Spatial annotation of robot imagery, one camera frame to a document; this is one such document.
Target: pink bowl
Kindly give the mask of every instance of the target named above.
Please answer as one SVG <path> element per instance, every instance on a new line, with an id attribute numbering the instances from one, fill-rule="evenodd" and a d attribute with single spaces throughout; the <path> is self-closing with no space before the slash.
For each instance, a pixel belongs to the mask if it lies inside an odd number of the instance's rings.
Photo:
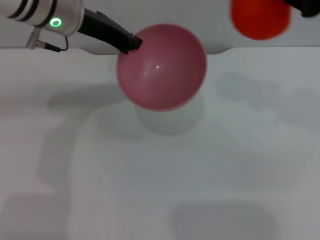
<path id="1" fill-rule="evenodd" d="M 153 111 L 170 111 L 189 102 L 207 72 L 207 55 L 190 31 L 173 24 L 159 24 L 136 34 L 139 50 L 120 53 L 117 79 L 136 105 Z"/>

